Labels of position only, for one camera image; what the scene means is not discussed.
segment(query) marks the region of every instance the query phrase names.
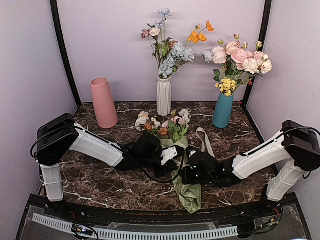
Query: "flower arrangement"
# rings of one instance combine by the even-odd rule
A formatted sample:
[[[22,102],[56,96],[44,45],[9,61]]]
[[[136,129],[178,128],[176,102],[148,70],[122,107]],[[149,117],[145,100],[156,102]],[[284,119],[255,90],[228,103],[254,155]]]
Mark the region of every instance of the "flower arrangement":
[[[221,65],[221,73],[215,69],[214,80],[216,88],[220,88],[220,92],[226,97],[234,94],[241,86],[252,84],[252,79],[259,75],[266,74],[272,70],[272,63],[269,56],[262,51],[258,51],[262,47],[262,42],[256,43],[254,52],[246,50],[247,42],[240,42],[240,34],[234,34],[236,41],[229,42],[224,45],[224,40],[219,39],[218,44],[212,51],[203,51],[202,56],[207,63]]]
[[[158,13],[162,15],[161,20],[155,20],[153,25],[148,24],[149,30],[143,29],[141,38],[148,39],[152,48],[152,55],[156,59],[158,65],[158,77],[160,79],[168,79],[173,73],[178,71],[178,68],[182,67],[188,62],[192,62],[195,59],[192,46],[198,41],[206,41],[207,37],[202,33],[203,30],[214,31],[214,28],[209,21],[206,22],[206,27],[199,33],[200,24],[195,27],[191,35],[188,37],[186,43],[181,41],[172,40],[172,38],[166,38],[166,21],[167,17],[171,17],[173,14],[168,8],[158,10]]]
[[[178,115],[173,110],[171,116],[171,119],[161,124],[156,116],[150,119],[149,113],[142,111],[135,122],[135,128],[139,132],[147,131],[160,140],[171,139],[176,143],[188,133],[191,116],[187,109],[182,109]]]

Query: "blue vase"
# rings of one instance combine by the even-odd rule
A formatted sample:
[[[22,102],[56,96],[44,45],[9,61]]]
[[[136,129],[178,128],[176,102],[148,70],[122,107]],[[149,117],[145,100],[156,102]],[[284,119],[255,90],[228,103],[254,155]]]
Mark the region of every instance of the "blue vase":
[[[224,129],[229,125],[234,95],[226,96],[220,93],[213,113],[212,123],[219,129]]]

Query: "pink rose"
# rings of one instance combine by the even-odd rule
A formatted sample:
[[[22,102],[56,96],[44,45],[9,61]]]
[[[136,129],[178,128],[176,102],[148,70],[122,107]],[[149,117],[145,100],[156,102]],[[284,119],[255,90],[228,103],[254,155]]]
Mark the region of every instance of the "pink rose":
[[[231,55],[234,53],[234,51],[236,51],[238,49],[238,43],[236,43],[235,41],[229,42],[227,44],[227,46],[225,47],[225,53],[227,55]]]
[[[243,64],[245,60],[247,60],[248,53],[246,50],[237,48],[234,53],[231,54],[231,58],[233,61],[235,61],[237,64]]]
[[[261,66],[264,61],[262,61],[262,57],[265,55],[263,51],[255,51],[253,54],[253,58],[257,60],[258,64]]]

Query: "marble tabletop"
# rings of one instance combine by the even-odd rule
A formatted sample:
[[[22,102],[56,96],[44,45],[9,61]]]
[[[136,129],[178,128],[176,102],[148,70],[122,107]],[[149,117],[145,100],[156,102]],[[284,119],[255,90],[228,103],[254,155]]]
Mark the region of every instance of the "marble tabletop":
[[[98,126],[92,103],[84,103],[75,120],[89,131],[109,141],[125,145],[136,141],[141,132],[135,121],[141,111],[157,114],[155,102],[115,103],[119,122],[111,129]],[[172,109],[191,111],[187,135],[190,146],[201,147],[195,131],[202,127],[208,134],[215,157],[223,162],[232,156],[258,146],[259,140],[238,103],[233,104],[230,124],[218,129],[212,124],[215,102],[173,102]],[[105,163],[78,152],[69,151],[61,160],[61,176],[65,199],[71,203],[123,210],[183,210],[172,183],[160,184],[135,171],[111,169]],[[228,188],[202,187],[202,208],[240,205],[259,201],[262,189],[274,177],[271,167]]]

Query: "white vase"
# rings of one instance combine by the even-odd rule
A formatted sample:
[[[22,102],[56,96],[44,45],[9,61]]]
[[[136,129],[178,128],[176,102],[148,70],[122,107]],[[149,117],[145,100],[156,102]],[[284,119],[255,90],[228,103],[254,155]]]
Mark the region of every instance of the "white vase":
[[[171,77],[161,79],[158,77],[156,86],[156,111],[160,116],[167,116],[171,113]]]

